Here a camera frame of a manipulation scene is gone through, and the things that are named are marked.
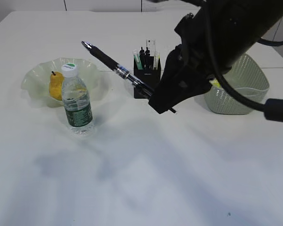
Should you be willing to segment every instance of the green label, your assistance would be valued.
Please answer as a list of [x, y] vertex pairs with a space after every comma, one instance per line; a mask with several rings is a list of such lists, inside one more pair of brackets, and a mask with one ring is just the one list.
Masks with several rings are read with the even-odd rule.
[[65, 111], [68, 122], [73, 127], [85, 126], [93, 119], [90, 103], [88, 104], [88, 106], [78, 111], [68, 111], [66, 109]]

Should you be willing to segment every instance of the plastic bottle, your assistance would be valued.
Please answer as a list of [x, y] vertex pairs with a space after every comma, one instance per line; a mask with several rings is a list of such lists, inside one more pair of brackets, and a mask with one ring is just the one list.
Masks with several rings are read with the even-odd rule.
[[79, 77], [77, 65], [63, 65], [62, 74], [64, 76], [62, 101], [64, 103], [69, 128], [75, 134], [86, 135], [94, 128], [87, 87]]

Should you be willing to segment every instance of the glass bowl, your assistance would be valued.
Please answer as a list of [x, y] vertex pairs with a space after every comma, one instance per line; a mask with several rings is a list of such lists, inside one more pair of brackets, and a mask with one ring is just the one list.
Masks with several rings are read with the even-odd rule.
[[75, 58], [58, 58], [52, 61], [41, 63], [31, 69], [24, 77], [21, 89], [27, 90], [31, 99], [42, 99], [56, 105], [63, 105], [63, 102], [52, 98], [49, 94], [49, 83], [51, 72], [61, 72], [64, 64], [76, 64], [79, 68], [79, 77], [84, 81], [90, 93], [90, 97], [94, 96], [96, 87], [100, 82], [100, 71], [95, 64], [88, 60]]

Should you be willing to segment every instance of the yellow pear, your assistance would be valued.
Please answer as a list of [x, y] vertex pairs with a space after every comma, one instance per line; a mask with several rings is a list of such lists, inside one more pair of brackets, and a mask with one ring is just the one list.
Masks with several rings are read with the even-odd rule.
[[60, 72], [52, 72], [49, 83], [50, 96], [56, 100], [62, 100], [62, 84], [64, 77]]

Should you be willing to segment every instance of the green plastic basket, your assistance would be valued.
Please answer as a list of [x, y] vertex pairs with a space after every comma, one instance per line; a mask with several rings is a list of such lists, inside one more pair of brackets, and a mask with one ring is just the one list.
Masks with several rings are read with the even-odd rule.
[[[256, 102], [261, 103], [269, 90], [265, 74], [247, 54], [243, 54], [224, 77], [236, 91]], [[209, 109], [218, 114], [249, 114], [252, 111], [216, 85], [204, 97]]]

